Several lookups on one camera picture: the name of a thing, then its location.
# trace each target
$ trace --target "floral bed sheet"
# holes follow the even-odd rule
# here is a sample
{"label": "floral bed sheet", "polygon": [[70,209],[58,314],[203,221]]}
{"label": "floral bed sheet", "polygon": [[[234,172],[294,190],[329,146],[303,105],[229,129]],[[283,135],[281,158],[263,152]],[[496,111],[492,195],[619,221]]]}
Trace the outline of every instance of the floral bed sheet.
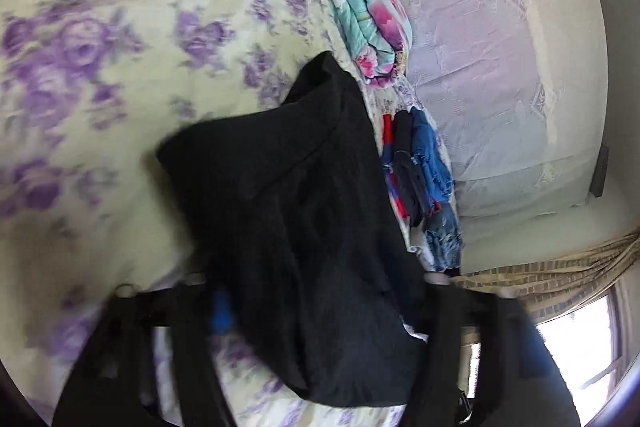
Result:
{"label": "floral bed sheet", "polygon": [[[327,0],[0,0],[0,16],[0,359],[50,422],[99,303],[193,248],[153,156],[162,138],[276,107],[327,49],[358,73]],[[363,89],[379,134],[401,99]],[[162,407],[180,423],[163,335]],[[386,427],[402,410],[305,403],[236,334],[212,353],[241,427]]]}

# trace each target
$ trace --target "wall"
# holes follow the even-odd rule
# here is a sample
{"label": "wall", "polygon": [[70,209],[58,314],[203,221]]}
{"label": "wall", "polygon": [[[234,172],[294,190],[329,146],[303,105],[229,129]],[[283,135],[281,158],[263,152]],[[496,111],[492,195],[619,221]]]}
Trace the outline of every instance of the wall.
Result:
{"label": "wall", "polygon": [[552,259],[628,232],[640,221],[640,0],[600,2],[609,55],[603,197],[468,245],[463,271]]}

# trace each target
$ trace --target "bed sheet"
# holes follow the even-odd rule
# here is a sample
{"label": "bed sheet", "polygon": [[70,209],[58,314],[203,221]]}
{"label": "bed sheet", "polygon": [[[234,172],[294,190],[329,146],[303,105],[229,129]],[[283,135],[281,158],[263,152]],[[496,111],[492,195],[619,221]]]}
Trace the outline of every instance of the bed sheet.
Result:
{"label": "bed sheet", "polygon": [[607,97],[599,0],[401,1],[465,242],[584,203]]}
{"label": "bed sheet", "polygon": [[[97,305],[191,253],[153,151],[181,126],[276,107],[324,50],[327,0],[0,0],[0,359],[47,421]],[[362,85],[379,146],[396,92]],[[163,410],[179,423],[159,331]],[[242,426],[390,427],[401,408],[302,402],[237,335],[215,339]]]}

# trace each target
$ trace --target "beige curtain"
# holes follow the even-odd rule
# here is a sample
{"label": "beige curtain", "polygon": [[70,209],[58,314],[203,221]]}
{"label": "beige curtain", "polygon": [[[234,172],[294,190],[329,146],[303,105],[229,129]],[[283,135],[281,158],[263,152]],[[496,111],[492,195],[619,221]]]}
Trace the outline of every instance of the beige curtain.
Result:
{"label": "beige curtain", "polygon": [[[640,257],[640,228],[544,263],[503,266],[455,277],[476,291],[517,296],[536,324],[569,313],[606,291]],[[471,331],[465,343],[472,342]]]}

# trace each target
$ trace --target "window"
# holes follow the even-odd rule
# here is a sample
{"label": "window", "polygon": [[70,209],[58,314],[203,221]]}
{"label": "window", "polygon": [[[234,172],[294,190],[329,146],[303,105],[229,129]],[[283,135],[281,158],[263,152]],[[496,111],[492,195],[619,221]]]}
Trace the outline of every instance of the window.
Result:
{"label": "window", "polygon": [[[604,406],[617,382],[616,325],[613,299],[607,294],[571,314],[538,326],[546,348],[574,396],[583,426]],[[480,344],[472,346],[469,397],[476,393],[480,350]]]}

